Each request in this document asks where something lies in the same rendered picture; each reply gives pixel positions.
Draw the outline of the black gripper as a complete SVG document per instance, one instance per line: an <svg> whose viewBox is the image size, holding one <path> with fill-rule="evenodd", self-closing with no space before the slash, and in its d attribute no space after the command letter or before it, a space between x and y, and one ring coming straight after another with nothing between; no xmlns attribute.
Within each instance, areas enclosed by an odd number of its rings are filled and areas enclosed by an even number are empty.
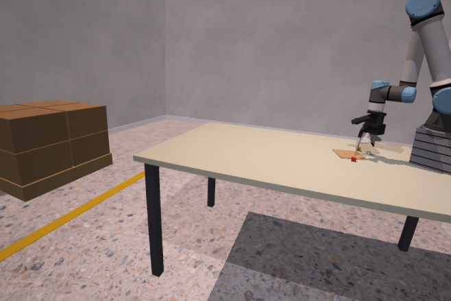
<svg viewBox="0 0 451 301"><path fill-rule="evenodd" d="M387 115L384 112L373 112L367 111L367 113L371 114L370 120L365 121L363 124L356 142L356 150L358 149L360 143L369 143L369 139L367 138L370 135L371 144L374 147L375 141L381 141L377 135L382 135L385 133L386 125L383 124L384 117ZM368 134L369 133L369 134Z"/></svg>

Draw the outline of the tan flat mat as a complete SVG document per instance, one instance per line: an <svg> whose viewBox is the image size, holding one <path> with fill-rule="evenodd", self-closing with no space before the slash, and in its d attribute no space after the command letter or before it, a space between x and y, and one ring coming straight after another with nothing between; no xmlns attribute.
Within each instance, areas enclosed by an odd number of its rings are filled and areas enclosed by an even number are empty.
<svg viewBox="0 0 451 301"><path fill-rule="evenodd" d="M357 160L367 160L364 156L359 154L357 151L350 151L350 150L340 150L340 149L333 149L333 151L340 157L340 158L348 158L351 159L352 157L356 157Z"/></svg>

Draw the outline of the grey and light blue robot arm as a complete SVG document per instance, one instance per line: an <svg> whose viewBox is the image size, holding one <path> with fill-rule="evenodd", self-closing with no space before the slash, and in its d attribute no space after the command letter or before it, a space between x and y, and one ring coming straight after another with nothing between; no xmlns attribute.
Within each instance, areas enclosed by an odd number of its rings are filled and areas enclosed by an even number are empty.
<svg viewBox="0 0 451 301"><path fill-rule="evenodd" d="M367 109L382 112L386 101L413 103L425 54L433 105L425 127L451 133L451 51L442 23L445 14L441 0L407 0L405 10L412 32L399 86L373 81Z"/></svg>

